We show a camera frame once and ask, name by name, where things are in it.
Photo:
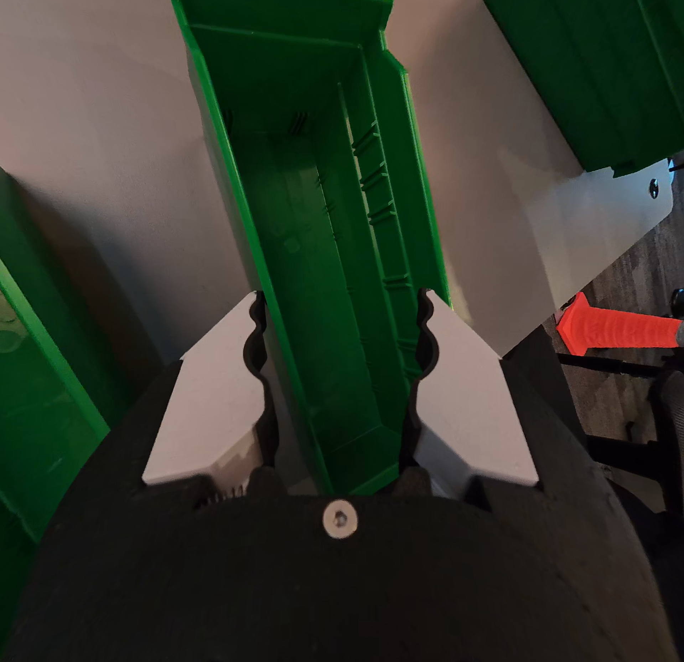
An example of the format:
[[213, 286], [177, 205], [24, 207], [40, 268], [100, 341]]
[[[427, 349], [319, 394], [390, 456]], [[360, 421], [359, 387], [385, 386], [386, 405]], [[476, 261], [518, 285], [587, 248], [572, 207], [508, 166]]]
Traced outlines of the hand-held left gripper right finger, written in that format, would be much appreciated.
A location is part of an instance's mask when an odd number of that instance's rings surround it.
[[501, 359], [432, 289], [418, 292], [416, 361], [399, 467], [416, 466], [432, 494], [463, 500], [476, 480], [540, 482]]

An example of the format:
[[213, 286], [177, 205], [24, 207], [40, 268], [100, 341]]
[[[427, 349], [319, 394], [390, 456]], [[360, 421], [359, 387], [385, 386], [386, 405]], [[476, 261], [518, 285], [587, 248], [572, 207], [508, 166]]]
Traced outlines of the orange traffic cone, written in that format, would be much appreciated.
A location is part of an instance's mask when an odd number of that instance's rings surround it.
[[682, 320], [594, 307], [582, 291], [560, 309], [556, 329], [574, 356], [590, 349], [683, 347]]

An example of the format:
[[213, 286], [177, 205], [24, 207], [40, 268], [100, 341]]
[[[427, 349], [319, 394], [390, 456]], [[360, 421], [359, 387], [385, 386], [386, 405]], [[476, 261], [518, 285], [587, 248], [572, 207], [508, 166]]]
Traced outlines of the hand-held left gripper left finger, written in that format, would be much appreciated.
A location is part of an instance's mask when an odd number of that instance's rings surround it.
[[265, 296], [252, 291], [182, 356], [141, 476], [147, 486], [206, 477], [218, 498], [236, 498], [255, 469], [275, 466], [266, 327]]

